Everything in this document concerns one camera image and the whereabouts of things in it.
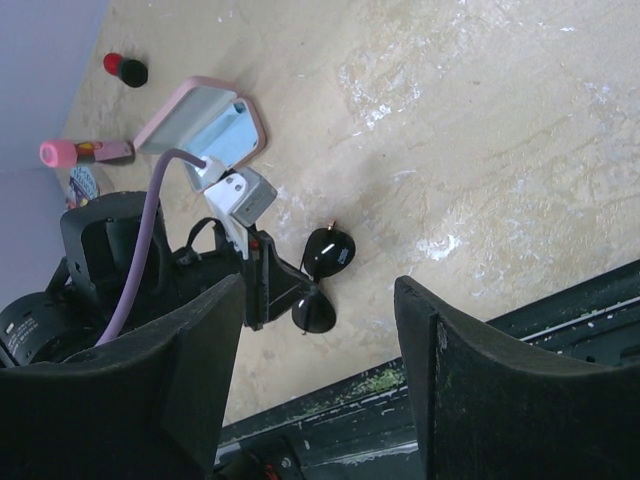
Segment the gold aviator sunglasses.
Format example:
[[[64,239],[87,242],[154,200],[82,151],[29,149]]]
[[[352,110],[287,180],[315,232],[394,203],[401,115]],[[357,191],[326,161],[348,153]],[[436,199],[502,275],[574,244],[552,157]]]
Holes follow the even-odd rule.
[[[310,277],[314,288],[291,308],[294,324],[305,334],[324,334],[335,327],[335,308],[320,284],[345,270],[355,254],[355,240],[340,230],[336,222],[310,234],[300,267]]]

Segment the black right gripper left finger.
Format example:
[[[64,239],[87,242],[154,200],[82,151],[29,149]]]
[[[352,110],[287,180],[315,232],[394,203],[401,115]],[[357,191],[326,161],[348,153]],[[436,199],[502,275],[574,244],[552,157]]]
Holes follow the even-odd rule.
[[[1,373],[5,479],[209,479],[245,317],[230,275],[66,363]]]

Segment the blue illustrated booklet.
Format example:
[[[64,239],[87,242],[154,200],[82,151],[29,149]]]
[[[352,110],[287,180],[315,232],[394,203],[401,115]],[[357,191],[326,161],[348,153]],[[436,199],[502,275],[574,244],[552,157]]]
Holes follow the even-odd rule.
[[[66,206],[68,210],[88,204],[100,196],[114,193],[116,188],[97,164],[79,165],[70,170],[66,183]]]

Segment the red and black bottle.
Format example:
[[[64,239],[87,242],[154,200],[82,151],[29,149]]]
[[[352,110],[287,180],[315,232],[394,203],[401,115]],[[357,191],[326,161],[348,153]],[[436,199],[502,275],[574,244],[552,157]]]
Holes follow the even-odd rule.
[[[106,54],[103,57],[103,67],[107,73],[131,88],[140,88],[148,81],[149,73],[144,63],[118,53]]]

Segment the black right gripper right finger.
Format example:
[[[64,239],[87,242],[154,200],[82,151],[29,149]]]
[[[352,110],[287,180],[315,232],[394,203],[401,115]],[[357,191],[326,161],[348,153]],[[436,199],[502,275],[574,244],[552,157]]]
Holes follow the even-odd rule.
[[[639,369],[561,356],[408,276],[395,320],[425,479],[635,479]]]

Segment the pink glasses case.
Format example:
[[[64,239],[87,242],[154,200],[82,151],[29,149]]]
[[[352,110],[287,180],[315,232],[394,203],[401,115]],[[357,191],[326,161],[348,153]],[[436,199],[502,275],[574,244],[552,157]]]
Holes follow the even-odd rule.
[[[246,103],[258,132],[255,149],[231,168],[237,169],[265,148],[266,133],[253,102],[233,85],[210,77],[193,76],[178,87],[134,139],[134,148],[143,155],[160,155],[171,148],[186,151],[186,144],[235,102]]]

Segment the blue cleaning cloth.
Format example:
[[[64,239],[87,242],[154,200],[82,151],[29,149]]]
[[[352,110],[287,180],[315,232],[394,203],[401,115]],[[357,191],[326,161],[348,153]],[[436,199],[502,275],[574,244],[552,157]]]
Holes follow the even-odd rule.
[[[215,158],[233,168],[258,144],[258,132],[245,102],[231,104],[222,114],[202,128],[185,150],[204,158]]]

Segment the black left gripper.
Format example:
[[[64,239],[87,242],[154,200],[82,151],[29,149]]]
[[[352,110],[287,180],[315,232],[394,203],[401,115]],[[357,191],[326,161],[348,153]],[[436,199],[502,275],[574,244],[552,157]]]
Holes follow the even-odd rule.
[[[209,229],[215,249],[198,252],[196,237]],[[243,261],[246,292],[244,325],[254,331],[277,320],[307,295],[316,284],[298,268],[279,257],[274,239],[266,231],[250,230],[249,259]],[[185,245],[172,254],[172,309],[194,300],[229,275],[239,274],[240,259],[224,236],[222,225],[205,217],[191,228]]]

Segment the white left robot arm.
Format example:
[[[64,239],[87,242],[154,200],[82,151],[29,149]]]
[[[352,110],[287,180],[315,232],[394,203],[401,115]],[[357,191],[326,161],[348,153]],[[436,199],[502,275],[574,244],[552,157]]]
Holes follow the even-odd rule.
[[[65,255],[47,288],[1,313],[1,365],[62,362],[91,348],[115,312],[135,250],[143,192],[104,195],[63,214]],[[312,280],[276,253],[274,240],[250,228],[244,259],[212,217],[198,221],[186,244],[170,249],[156,214],[143,277],[123,327],[139,328],[194,300],[233,274],[244,280],[245,326],[259,330],[316,291]]]

